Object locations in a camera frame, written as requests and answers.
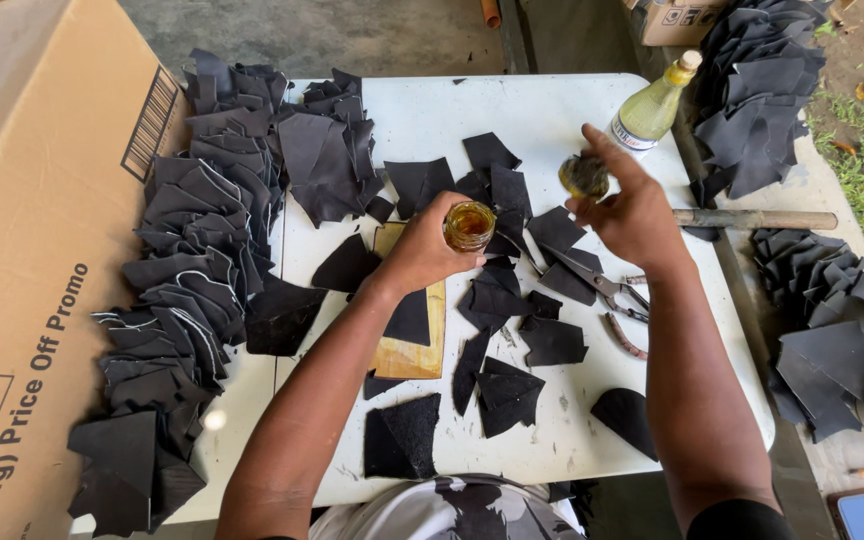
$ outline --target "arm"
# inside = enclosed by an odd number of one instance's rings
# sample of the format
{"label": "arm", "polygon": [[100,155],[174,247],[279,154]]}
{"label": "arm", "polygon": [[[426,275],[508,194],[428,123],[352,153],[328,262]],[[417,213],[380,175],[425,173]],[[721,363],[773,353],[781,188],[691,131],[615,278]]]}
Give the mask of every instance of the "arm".
{"label": "arm", "polygon": [[621,192],[566,206],[576,223],[591,225],[609,251],[648,277],[646,409],[678,525],[685,534],[699,512],[729,499],[780,510],[759,426],[666,193],[604,133],[585,124],[582,134]]}
{"label": "arm", "polygon": [[485,263],[452,251],[442,224],[458,193],[441,193],[415,216],[389,256],[298,362],[248,439],[225,487],[217,539],[306,538],[312,500],[359,387],[402,298]]}

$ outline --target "person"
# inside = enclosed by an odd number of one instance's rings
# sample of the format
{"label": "person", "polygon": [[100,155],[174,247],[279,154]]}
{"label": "person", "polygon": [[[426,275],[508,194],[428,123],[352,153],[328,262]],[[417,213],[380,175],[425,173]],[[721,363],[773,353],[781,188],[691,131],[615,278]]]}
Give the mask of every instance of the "person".
{"label": "person", "polygon": [[[646,409],[682,536],[794,538],[772,490],[759,427],[664,190],[604,133],[585,124],[582,135],[585,154],[605,162],[620,191],[602,202],[565,205],[578,225],[591,226],[609,251],[647,277]],[[452,251],[443,237],[446,214],[465,200],[441,193],[410,220],[298,362],[225,488],[217,540],[582,538],[536,486],[487,474],[405,483],[373,502],[332,507],[309,527],[319,483],[393,310],[407,293],[486,261],[480,253]]]}

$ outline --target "barcode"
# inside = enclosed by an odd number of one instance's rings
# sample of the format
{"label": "barcode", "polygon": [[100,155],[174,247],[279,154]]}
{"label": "barcode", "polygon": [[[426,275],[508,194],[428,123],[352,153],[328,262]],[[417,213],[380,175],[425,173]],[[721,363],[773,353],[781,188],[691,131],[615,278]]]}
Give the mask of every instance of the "barcode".
{"label": "barcode", "polygon": [[122,167],[138,178],[139,182],[148,180],[152,160],[159,150],[178,95],[179,86],[165,73],[162,66],[159,66],[151,80],[149,95],[145,98],[145,104],[142,104],[135,129],[128,140],[126,153],[122,156]]}

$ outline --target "bottle label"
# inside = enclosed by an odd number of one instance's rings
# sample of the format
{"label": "bottle label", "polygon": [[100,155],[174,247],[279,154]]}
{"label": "bottle label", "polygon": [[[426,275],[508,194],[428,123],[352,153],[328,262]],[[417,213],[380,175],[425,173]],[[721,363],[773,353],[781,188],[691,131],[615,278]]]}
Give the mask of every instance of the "bottle label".
{"label": "bottle label", "polygon": [[622,124],[622,120],[618,117],[618,112],[612,118],[612,122],[608,128],[608,134],[611,136],[612,141],[637,158],[659,143],[658,139],[642,138],[631,134],[629,129],[626,129]]}

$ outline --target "bottle cap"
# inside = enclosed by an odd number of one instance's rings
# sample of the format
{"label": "bottle cap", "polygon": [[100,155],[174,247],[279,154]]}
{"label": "bottle cap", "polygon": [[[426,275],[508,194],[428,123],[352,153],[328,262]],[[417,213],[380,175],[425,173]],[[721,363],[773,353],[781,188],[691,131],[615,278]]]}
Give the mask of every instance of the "bottle cap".
{"label": "bottle cap", "polygon": [[678,67],[686,71],[694,71],[702,64],[702,54],[699,51],[685,51],[678,59]]}

